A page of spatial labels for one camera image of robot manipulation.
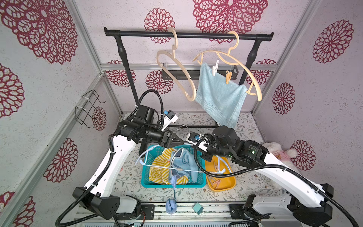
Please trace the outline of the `light blue hanger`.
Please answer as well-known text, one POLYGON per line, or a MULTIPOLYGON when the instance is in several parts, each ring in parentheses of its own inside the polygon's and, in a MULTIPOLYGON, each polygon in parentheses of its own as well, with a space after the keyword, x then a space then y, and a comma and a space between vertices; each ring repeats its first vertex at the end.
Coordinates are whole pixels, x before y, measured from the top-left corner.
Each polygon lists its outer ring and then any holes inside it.
POLYGON ((143 166, 149 166, 150 170, 173 170, 178 175, 195 175, 200 173, 201 170, 197 166, 197 161, 194 159, 194 147, 201 136, 195 133, 189 133, 187 141, 179 148, 166 148, 162 151, 161 155, 153 159, 151 165, 147 164, 148 157, 151 153, 158 148, 157 145, 149 147, 137 159, 137 163, 143 166))

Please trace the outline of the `blue hello towel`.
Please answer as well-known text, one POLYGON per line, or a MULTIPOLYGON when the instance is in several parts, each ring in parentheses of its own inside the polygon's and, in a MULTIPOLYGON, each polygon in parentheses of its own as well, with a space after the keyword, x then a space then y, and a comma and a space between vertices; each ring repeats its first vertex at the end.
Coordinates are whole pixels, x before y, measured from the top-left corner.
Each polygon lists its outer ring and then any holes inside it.
POLYGON ((186 148, 172 151, 170 164, 173 169, 169 171, 169 181, 171 181, 173 176, 176 176, 177 180, 187 177, 192 180, 192 183, 198 181, 199 168, 195 162, 194 155, 186 148))

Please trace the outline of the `peach pink clothespin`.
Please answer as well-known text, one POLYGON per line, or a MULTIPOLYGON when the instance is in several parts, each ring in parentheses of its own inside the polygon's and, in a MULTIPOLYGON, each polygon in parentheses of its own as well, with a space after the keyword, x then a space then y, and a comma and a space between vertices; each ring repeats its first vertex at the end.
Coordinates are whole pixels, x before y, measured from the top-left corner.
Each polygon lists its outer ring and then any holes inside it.
POLYGON ((219 163, 217 161, 213 161, 213 165, 214 165, 214 170, 216 173, 219 173, 220 170, 219 170, 219 163))

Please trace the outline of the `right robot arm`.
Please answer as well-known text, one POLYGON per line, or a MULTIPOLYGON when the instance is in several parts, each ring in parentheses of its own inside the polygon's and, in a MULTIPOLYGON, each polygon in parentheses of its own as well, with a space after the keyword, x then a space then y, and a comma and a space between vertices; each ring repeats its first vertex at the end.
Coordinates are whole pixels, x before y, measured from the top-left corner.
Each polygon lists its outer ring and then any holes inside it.
POLYGON ((242 141, 232 128, 219 126, 208 134, 191 132, 187 141, 193 144, 196 165, 207 176, 229 178, 255 171, 285 190, 277 198, 249 195, 242 208, 244 224, 280 214, 292 216, 310 227, 325 227, 332 219, 333 208, 336 207, 352 226, 358 226, 353 216, 333 199, 334 189, 331 185, 308 180, 282 163, 263 145, 255 141, 242 141), (229 174, 210 172, 199 163, 198 152, 201 152, 200 157, 207 162, 211 162, 214 156, 230 158, 233 163, 242 166, 243 170, 229 174))

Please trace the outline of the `yellow striped towel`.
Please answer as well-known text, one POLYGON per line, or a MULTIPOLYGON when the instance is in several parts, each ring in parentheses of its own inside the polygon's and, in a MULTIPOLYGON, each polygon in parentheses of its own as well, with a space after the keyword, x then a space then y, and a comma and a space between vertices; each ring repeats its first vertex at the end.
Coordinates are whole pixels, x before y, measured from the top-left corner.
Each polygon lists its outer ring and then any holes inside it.
MULTIPOLYGON (((149 181, 156 184, 171 185, 172 180, 169 181, 169 167, 171 167, 170 159, 172 151, 177 151, 174 148, 165 149, 161 155, 157 156, 151 164, 149 170, 149 181)), ((186 185, 189 182, 187 177, 182 177, 176 180, 177 185, 186 185)))

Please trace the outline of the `cream plastic hanger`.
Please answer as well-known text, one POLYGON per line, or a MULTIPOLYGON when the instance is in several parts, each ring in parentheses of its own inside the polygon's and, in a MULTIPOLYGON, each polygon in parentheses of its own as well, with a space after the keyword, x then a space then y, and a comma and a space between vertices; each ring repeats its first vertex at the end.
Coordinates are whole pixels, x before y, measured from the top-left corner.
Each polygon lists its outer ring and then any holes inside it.
POLYGON ((184 94, 184 96, 187 98, 187 100, 190 102, 193 102, 196 99, 197 90, 196 90, 196 87, 192 80, 191 75, 189 74, 187 69, 183 66, 183 64, 176 58, 176 50, 179 46, 179 40, 178 40, 176 30, 174 27, 170 27, 170 28, 168 28, 168 32, 171 32, 173 35, 173 38, 174 38, 174 44, 172 44, 172 48, 171 48, 172 52, 168 52, 168 51, 164 51, 164 50, 158 51, 157 55, 156 55, 157 64, 162 69, 162 71, 164 71, 172 79, 172 81, 179 87, 180 91, 184 94), (176 72, 176 70, 170 71, 167 68, 167 66, 165 66, 163 63, 160 62, 159 58, 161 56, 168 57, 179 67, 180 70, 179 70, 179 73, 177 73, 177 76, 184 76, 188 80, 190 87, 192 89, 192 92, 190 94, 187 92, 187 90, 184 88, 184 86, 179 82, 177 77, 173 74, 173 72, 176 72))

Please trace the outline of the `beige plastic hanger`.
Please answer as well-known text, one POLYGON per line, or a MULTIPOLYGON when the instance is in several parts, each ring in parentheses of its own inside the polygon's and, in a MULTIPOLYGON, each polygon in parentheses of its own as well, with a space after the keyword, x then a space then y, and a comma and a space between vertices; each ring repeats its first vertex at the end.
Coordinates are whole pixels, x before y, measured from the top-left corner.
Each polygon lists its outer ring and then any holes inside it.
POLYGON ((222 52, 222 51, 218 51, 218 50, 207 50, 207 51, 203 51, 203 52, 199 53, 198 55, 196 55, 193 60, 194 61, 196 60, 201 65, 203 63, 204 54, 215 53, 218 57, 218 60, 222 61, 223 63, 230 65, 230 66, 241 66, 244 69, 244 72, 247 73, 246 76, 249 77, 252 81, 251 85, 248 88, 248 90, 246 91, 246 93, 251 96, 257 96, 257 100, 261 101, 263 98, 262 91, 260 88, 260 84, 258 83, 256 77, 253 75, 253 73, 250 70, 251 64, 248 67, 231 55, 231 51, 236 49, 239 45, 240 36, 235 31, 229 31, 227 34, 233 35, 236 40, 235 45, 232 47, 229 47, 227 52, 222 52))

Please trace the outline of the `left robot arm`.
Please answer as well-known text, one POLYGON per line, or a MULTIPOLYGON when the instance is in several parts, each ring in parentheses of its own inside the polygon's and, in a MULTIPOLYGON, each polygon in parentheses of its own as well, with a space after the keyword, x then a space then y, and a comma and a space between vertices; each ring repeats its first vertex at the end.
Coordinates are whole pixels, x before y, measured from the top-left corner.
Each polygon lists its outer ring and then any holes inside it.
POLYGON ((167 129, 169 124, 164 121, 163 116, 159 117, 156 124, 152 124, 147 115, 147 107, 138 103, 128 118, 119 122, 116 131, 108 136, 109 150, 100 166, 83 187, 75 188, 75 201, 57 218, 55 226, 68 227, 96 217, 106 220, 113 218, 116 226, 120 226, 117 218, 121 214, 130 214, 134 218, 140 215, 139 199, 112 195, 112 187, 127 157, 140 141, 156 143, 164 148, 184 144, 183 139, 167 129), (78 204, 92 214, 74 221, 62 222, 78 204))

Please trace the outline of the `teal plain towel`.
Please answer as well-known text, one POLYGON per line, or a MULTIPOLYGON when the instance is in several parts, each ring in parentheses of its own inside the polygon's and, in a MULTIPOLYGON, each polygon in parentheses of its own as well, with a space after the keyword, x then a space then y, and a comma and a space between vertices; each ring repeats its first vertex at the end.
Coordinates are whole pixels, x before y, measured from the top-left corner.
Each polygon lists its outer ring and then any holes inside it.
POLYGON ((226 84, 226 78, 216 73, 206 63, 200 67, 199 85, 195 101, 220 126, 235 128, 239 114, 247 96, 247 87, 232 81, 226 84))

